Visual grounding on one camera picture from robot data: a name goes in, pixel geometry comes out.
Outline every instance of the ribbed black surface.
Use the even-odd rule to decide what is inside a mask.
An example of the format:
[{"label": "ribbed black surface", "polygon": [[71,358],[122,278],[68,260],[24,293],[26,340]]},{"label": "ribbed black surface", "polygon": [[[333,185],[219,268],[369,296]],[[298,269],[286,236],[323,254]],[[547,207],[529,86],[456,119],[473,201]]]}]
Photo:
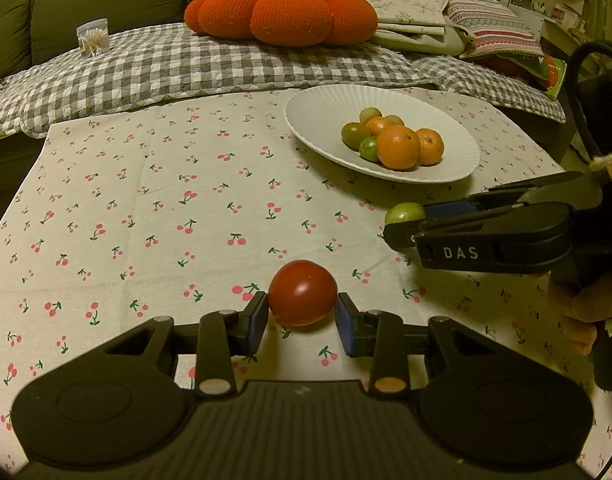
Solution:
[{"label": "ribbed black surface", "polygon": [[200,405],[174,442],[139,463],[102,472],[31,464],[18,476],[24,480],[589,478],[575,465],[532,474],[471,466],[437,447],[405,404],[373,400],[358,381],[253,381],[233,399]]}]

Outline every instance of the striped pillow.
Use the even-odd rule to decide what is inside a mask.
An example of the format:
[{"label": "striped pillow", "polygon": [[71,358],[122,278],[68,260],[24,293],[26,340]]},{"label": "striped pillow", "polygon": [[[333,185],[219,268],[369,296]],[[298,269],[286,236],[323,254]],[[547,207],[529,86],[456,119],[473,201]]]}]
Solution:
[{"label": "striped pillow", "polygon": [[499,2],[449,0],[448,18],[468,28],[477,38],[466,46],[462,59],[491,54],[521,54],[543,57],[540,44],[512,10]]}]

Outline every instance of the knitted orange pumpkin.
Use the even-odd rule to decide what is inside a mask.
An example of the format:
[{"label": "knitted orange pumpkin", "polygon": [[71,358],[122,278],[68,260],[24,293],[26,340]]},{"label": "knitted orange pumpkin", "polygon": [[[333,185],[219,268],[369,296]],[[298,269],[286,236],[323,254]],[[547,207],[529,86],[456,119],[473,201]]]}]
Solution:
[{"label": "knitted orange pumpkin", "polygon": [[365,0],[193,0],[184,21],[199,34],[290,47],[361,43],[377,29]]}]

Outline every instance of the hand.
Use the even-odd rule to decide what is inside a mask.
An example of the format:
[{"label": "hand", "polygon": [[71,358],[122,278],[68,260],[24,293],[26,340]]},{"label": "hand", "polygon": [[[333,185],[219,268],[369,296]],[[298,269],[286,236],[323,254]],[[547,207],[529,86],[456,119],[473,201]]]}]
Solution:
[{"label": "hand", "polygon": [[548,304],[560,314],[561,331],[582,355],[597,339],[594,323],[612,317],[612,270],[581,292],[548,280]]}]

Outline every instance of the red cherry tomato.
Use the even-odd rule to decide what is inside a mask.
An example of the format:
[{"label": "red cherry tomato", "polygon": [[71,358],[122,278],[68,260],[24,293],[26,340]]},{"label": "red cherry tomato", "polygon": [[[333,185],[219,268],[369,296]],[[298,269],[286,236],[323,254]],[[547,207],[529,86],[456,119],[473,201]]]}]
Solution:
[{"label": "red cherry tomato", "polygon": [[268,287],[268,306],[282,323],[305,326],[326,317],[335,306],[337,283],[324,267],[309,260],[288,262]]}]

